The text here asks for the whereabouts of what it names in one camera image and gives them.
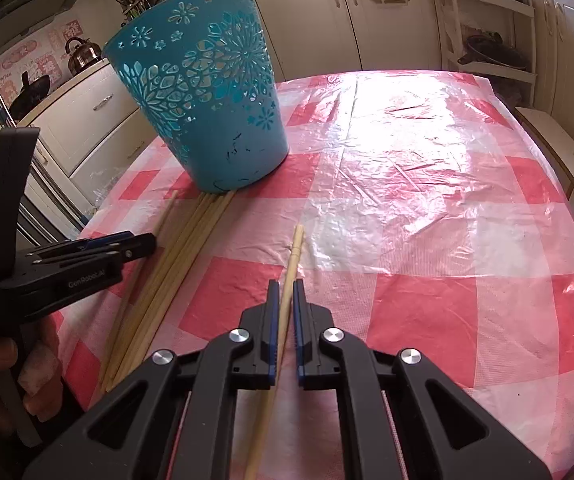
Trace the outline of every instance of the human hand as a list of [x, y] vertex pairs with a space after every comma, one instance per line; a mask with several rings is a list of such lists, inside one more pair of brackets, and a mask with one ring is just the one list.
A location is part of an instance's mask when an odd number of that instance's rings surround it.
[[[51, 317], [46, 317], [39, 322], [40, 339], [45, 346], [54, 354], [58, 355], [58, 334], [56, 333], [56, 326]], [[14, 365], [18, 358], [18, 349], [16, 343], [9, 338], [0, 337], [0, 370], [7, 370]], [[36, 415], [38, 420], [44, 422], [55, 416], [62, 406], [62, 364], [57, 363], [57, 366], [52, 367], [48, 372], [51, 373], [48, 377], [43, 377], [42, 383], [37, 391], [32, 391], [33, 395], [27, 393], [22, 403], [25, 409], [32, 415]], [[4, 408], [2, 400], [0, 399], [0, 432], [9, 436], [14, 431], [14, 424], [7, 410]]]

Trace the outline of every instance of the utensil rack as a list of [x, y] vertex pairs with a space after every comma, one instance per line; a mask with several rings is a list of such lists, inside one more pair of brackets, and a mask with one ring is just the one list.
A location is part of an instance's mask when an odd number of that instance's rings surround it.
[[[536, 85], [536, 27], [534, 24], [534, 7], [532, 0], [519, 2], [517, 0], [476, 0], [482, 4], [502, 7], [510, 10], [512, 15], [512, 27], [509, 27], [509, 44], [516, 47], [516, 15], [522, 20], [528, 20], [529, 46], [521, 50], [522, 54], [527, 54], [530, 62], [530, 71], [517, 70], [500, 64], [487, 63], [482, 61], [472, 61], [461, 64], [461, 59], [466, 53], [464, 38], [461, 28], [461, 9], [459, 0], [435, 0], [436, 12], [438, 15], [438, 28], [440, 32], [441, 51], [443, 53], [443, 70], [456, 70], [458, 72], [476, 73], [484, 75], [494, 75], [506, 77], [530, 86], [529, 106], [534, 104], [534, 88]], [[454, 17], [447, 17], [447, 10], [451, 10]]]

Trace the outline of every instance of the kettle handle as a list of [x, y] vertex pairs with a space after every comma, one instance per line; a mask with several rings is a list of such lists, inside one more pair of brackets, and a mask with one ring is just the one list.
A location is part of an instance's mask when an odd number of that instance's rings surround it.
[[69, 38], [67, 40], [67, 43], [65, 43], [65, 52], [67, 52], [67, 54], [71, 54], [71, 51], [69, 49], [69, 43], [71, 43], [74, 40], [78, 40], [80, 41], [80, 44], [86, 43], [85, 40], [81, 40], [80, 38], [78, 38], [77, 36], [74, 36], [73, 38]]

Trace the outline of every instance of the wooden bench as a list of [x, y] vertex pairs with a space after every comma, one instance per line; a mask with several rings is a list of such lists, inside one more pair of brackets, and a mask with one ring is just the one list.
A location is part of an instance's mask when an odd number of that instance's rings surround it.
[[561, 175], [558, 174], [565, 188], [565, 195], [574, 211], [574, 139], [545, 112], [530, 108], [516, 108], [516, 115], [525, 129], [535, 137], [536, 143], [542, 144], [539, 146], [541, 150], [543, 146], [546, 148], [543, 153], [550, 163], [552, 163], [552, 158], [554, 159], [555, 164], [552, 164], [554, 169], [560, 168], [569, 179], [566, 185], [563, 183], [564, 179], [561, 179]]

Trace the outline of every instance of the plastic table cover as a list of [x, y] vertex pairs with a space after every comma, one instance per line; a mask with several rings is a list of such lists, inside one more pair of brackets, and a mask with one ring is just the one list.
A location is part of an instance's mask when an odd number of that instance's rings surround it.
[[[237, 192], [150, 351], [194, 351], [236, 327], [284, 278], [301, 222], [310, 301], [374, 349], [420, 349], [561, 478], [574, 462], [574, 220], [541, 152], [473, 75], [346, 73], [278, 89], [290, 153]], [[182, 218], [199, 193], [157, 139], [82, 235], [147, 232], [173, 190]], [[55, 315], [84, 407], [124, 283]], [[238, 397], [232, 478], [255, 395]], [[289, 336], [260, 478], [336, 480], [342, 463], [335, 393], [299, 390]]]

